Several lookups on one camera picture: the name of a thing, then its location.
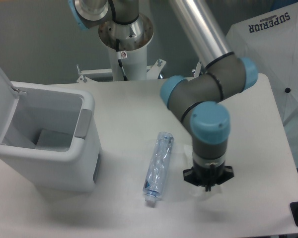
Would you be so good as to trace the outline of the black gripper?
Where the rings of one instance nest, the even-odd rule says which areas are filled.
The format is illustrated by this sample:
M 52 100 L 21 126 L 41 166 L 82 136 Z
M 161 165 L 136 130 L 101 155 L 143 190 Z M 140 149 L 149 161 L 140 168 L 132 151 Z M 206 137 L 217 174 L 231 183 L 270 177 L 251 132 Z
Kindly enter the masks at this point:
M 215 162 L 211 162 L 206 168 L 193 162 L 193 167 L 183 171 L 183 178 L 186 182 L 205 187 L 206 191 L 215 191 L 217 184 L 223 184 L 233 177 L 232 166 L 226 166 L 225 162 L 219 166 L 215 165 Z

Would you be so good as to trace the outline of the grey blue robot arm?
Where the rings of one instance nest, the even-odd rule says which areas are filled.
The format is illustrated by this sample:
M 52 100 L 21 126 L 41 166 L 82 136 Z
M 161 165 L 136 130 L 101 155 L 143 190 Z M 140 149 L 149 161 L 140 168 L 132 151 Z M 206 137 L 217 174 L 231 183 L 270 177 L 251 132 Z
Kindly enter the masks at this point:
M 225 164 L 230 118 L 221 101 L 252 87 L 258 70 L 251 59 L 234 54 L 205 1 L 172 0 L 170 5 L 205 71 L 192 80 L 168 78 L 160 97 L 192 137 L 193 166 L 184 170 L 184 180 L 210 191 L 234 176 Z M 137 0 L 71 0 L 69 6 L 78 26 L 98 26 L 100 39 L 113 50 L 114 80 L 146 74 L 145 67 L 127 63 L 129 53 L 144 47 L 153 33 Z

